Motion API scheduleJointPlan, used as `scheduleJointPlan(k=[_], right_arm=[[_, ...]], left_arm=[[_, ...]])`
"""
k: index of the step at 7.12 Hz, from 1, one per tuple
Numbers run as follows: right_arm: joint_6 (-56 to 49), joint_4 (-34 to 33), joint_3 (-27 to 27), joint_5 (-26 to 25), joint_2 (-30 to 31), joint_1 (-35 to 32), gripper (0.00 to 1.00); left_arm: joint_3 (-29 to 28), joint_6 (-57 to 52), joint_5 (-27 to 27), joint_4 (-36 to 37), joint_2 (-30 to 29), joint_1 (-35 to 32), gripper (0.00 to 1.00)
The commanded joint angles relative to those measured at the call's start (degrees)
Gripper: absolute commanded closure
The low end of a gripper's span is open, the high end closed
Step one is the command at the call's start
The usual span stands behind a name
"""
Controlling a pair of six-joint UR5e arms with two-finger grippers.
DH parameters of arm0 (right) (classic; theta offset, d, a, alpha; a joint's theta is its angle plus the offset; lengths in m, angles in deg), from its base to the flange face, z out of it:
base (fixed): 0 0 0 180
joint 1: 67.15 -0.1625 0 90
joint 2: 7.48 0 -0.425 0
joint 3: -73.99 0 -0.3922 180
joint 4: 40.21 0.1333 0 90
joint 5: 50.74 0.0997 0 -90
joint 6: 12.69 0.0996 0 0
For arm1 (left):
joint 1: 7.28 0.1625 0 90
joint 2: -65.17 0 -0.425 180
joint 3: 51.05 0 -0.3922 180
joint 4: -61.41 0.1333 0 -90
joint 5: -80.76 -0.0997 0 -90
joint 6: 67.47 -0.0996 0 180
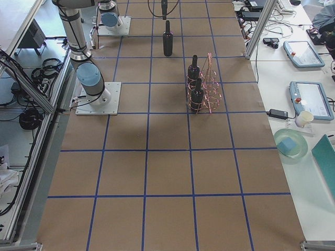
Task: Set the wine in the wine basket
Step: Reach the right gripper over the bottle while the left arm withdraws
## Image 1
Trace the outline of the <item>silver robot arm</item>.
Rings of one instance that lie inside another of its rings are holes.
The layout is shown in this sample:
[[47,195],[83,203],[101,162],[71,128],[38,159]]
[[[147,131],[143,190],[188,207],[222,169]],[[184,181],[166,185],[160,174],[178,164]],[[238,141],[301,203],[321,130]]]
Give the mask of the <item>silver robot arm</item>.
[[[148,10],[154,17],[162,18],[163,20],[167,20],[170,12],[168,11],[168,1],[161,1],[161,15],[156,15],[153,9],[150,6],[149,1],[147,1]],[[106,27],[106,30],[109,31],[117,31],[118,29],[122,29],[124,22],[122,17],[120,16],[119,8],[117,5],[117,1],[98,1],[98,13],[100,14],[100,23],[97,23],[97,30],[99,26]]]
[[92,61],[91,53],[87,48],[80,14],[80,9],[95,6],[96,2],[53,1],[52,3],[59,10],[70,47],[71,63],[86,92],[87,101],[95,106],[107,103],[110,99],[110,93],[105,89],[103,76]]

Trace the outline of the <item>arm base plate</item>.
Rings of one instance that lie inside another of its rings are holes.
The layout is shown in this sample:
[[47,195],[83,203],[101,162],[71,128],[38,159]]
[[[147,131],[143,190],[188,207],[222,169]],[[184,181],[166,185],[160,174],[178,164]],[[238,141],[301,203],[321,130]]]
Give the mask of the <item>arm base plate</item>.
[[105,82],[102,94],[90,96],[82,87],[81,95],[75,105],[75,114],[78,116],[117,115],[121,93],[121,82]]
[[128,36],[130,31],[130,23],[130,16],[116,16],[114,14],[102,16],[98,33],[100,36]]

